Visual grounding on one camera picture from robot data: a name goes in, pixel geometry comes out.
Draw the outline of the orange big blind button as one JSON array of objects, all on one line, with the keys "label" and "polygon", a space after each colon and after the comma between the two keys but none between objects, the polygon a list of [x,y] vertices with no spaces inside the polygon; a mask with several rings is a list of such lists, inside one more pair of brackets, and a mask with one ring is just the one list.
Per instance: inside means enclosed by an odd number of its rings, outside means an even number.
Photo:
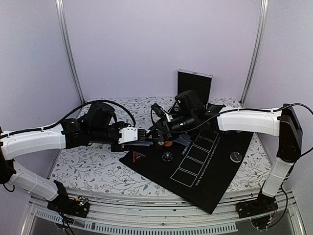
[{"label": "orange big blind button", "polygon": [[165,147],[170,147],[170,146],[172,146],[172,144],[173,144],[172,141],[165,141],[165,142],[164,142],[164,146],[165,146]]}]

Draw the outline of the black and green chip stack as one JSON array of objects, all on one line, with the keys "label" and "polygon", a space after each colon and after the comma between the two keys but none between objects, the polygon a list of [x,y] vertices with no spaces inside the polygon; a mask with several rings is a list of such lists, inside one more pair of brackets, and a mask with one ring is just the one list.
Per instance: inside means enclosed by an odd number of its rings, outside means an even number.
[{"label": "black and green chip stack", "polygon": [[162,154],[162,160],[166,162],[170,162],[173,159],[173,155],[171,152],[167,151]]}]

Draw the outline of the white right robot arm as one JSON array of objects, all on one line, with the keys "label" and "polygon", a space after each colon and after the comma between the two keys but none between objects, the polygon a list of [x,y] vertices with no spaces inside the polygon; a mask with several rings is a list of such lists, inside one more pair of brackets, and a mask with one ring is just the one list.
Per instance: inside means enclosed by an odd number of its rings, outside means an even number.
[{"label": "white right robot arm", "polygon": [[216,129],[219,132],[245,132],[277,139],[278,149],[260,194],[253,202],[256,213],[264,213],[272,205],[278,189],[288,178],[294,164],[302,156],[303,131],[294,104],[279,108],[234,108],[218,104],[202,104],[194,90],[175,97],[172,110],[154,104],[159,117],[154,124],[158,141],[171,141],[195,131]]}]

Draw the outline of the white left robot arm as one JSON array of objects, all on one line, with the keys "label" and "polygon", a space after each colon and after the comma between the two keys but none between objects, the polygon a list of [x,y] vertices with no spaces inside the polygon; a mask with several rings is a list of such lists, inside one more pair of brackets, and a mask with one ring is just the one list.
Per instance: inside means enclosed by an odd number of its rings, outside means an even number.
[{"label": "white left robot arm", "polygon": [[69,212],[74,200],[69,199],[63,184],[45,179],[35,166],[27,168],[17,160],[95,144],[108,144],[122,151],[136,140],[135,126],[118,121],[112,105],[106,101],[92,102],[88,112],[79,118],[66,115],[46,126],[1,132],[0,183],[20,187],[54,203],[61,212]]}]

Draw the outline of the blue playing card deck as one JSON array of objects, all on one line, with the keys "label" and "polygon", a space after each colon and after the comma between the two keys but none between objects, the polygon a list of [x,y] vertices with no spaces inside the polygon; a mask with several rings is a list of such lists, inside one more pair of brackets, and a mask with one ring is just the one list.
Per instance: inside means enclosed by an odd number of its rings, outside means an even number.
[{"label": "blue playing card deck", "polygon": [[131,141],[125,143],[126,145],[133,145],[133,146],[150,146],[153,144],[152,141]]}]

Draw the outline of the orange black chip stack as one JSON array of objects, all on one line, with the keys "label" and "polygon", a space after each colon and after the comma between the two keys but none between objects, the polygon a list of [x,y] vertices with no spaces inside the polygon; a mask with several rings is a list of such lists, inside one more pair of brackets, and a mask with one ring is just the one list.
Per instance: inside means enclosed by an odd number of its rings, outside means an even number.
[{"label": "orange black chip stack", "polygon": [[156,149],[157,150],[162,150],[163,148],[164,148],[163,144],[156,143]]}]

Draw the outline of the black white dealer button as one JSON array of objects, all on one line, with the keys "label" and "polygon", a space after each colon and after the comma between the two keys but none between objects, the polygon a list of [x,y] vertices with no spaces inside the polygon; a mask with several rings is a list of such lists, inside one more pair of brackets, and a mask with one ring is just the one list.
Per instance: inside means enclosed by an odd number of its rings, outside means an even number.
[{"label": "black white dealer button", "polygon": [[231,161],[233,161],[235,163],[240,163],[242,161],[243,157],[239,152],[232,152],[230,154],[230,159],[231,159]]}]

